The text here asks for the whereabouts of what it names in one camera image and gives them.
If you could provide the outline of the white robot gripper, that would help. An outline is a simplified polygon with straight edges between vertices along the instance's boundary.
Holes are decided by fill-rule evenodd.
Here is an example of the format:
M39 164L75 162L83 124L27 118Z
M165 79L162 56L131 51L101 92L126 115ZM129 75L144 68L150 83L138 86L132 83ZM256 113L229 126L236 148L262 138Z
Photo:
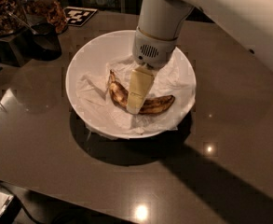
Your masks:
M140 28L135 30L132 55L136 63L143 65L133 69L130 75L127 110L131 114L139 113L155 80L153 68L161 69L169 62L175 45L175 39L157 39Z

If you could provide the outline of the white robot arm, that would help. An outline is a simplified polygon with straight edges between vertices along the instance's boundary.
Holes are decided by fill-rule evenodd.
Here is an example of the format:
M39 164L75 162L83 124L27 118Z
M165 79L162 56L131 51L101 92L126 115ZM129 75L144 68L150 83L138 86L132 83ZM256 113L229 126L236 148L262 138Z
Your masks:
M176 47L183 20L198 9L273 72L273 0L143 0L132 49L127 109L140 112L156 71Z

